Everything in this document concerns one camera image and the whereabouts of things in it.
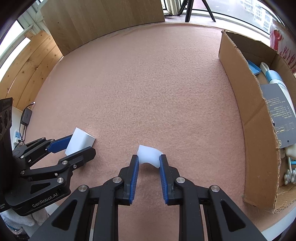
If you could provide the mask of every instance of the felt surface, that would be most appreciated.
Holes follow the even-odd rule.
[[[44,82],[26,140],[61,138],[76,127],[96,138],[97,155],[74,171],[102,185],[129,164],[140,144],[167,155],[196,185],[219,185],[262,231],[292,207],[271,214],[242,201],[245,147],[239,110],[218,59],[221,30],[152,24],[100,37],[65,56]],[[55,165],[64,152],[36,167]],[[178,207],[166,206],[159,170],[140,166],[132,206],[119,207],[119,238],[178,240]]]

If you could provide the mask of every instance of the triangular cutout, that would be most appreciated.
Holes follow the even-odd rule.
[[[40,183],[40,184],[34,184],[31,186],[31,191],[30,193],[33,194],[35,192],[40,191],[43,188],[46,188],[50,185],[50,183]]]
[[[70,202],[70,204],[52,222],[52,225],[56,228],[67,231],[70,227],[76,205],[77,200]]]
[[[225,201],[221,201],[221,206],[224,212],[228,230],[234,232],[246,227],[246,224],[238,217],[238,215],[229,207]]]

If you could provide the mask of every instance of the wooden panel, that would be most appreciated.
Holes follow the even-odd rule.
[[[56,46],[52,36],[49,36],[28,58],[21,70],[18,72],[15,80],[13,81],[6,98],[13,98],[13,105],[17,106],[22,92],[26,87],[31,76],[40,65],[41,61],[47,54]]]
[[[27,86],[24,89],[24,92],[20,97],[18,105],[16,106],[18,109],[23,110],[27,105],[35,100],[46,77],[49,75],[61,57],[61,51],[57,46],[55,46],[40,63],[39,67],[30,78]]]
[[[160,0],[50,0],[41,13],[63,55],[120,29],[164,22]]]
[[[39,32],[35,38],[19,53],[13,63],[6,71],[4,77],[0,82],[0,99],[6,97],[7,92],[10,89],[15,77],[17,76],[20,69],[23,67],[28,58],[33,52],[48,38],[48,34],[44,31]]]

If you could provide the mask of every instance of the blue gripper pad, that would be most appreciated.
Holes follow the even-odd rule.
[[[135,198],[138,174],[139,174],[139,158],[137,157],[137,159],[135,161],[135,166],[134,166],[134,169],[133,169],[133,175],[132,175],[132,178],[131,178],[130,196],[129,196],[129,199],[128,199],[130,204],[133,203],[133,200]]]
[[[165,204],[168,204],[168,183],[167,183],[167,180],[165,177],[163,160],[162,160],[161,156],[159,156],[159,161],[160,161],[159,174],[160,174],[161,188],[163,190],[163,199],[165,201]]]
[[[51,142],[49,147],[47,148],[47,151],[57,153],[59,151],[65,150],[71,140],[71,137],[72,135]]]

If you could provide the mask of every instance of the torn cardboard edge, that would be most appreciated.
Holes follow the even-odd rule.
[[[246,36],[222,31],[219,59],[231,83],[239,108],[245,140],[246,181],[244,201],[276,213],[296,200],[296,187],[279,186],[280,146],[272,125],[261,84],[262,76],[250,71],[247,60],[257,66],[263,61],[282,77],[293,104],[296,104],[296,80],[285,60],[264,43]]]

